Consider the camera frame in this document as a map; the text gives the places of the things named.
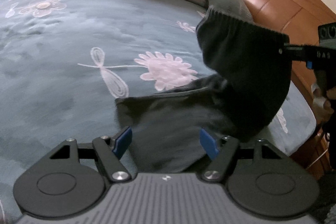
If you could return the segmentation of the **person's right hand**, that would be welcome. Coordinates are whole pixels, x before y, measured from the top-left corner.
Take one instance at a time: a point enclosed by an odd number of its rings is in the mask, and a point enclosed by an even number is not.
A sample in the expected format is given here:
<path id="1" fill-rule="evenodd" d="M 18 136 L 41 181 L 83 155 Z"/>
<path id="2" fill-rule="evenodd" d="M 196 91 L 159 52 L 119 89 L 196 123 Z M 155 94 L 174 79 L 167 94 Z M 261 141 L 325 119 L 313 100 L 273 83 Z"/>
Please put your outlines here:
<path id="1" fill-rule="evenodd" d="M 334 113 L 331 101 L 335 100 L 335 88 L 328 90 L 326 96 L 323 96 L 321 88 L 314 83 L 311 86 L 311 92 L 313 95 L 312 109 L 317 122 L 327 122 Z"/>

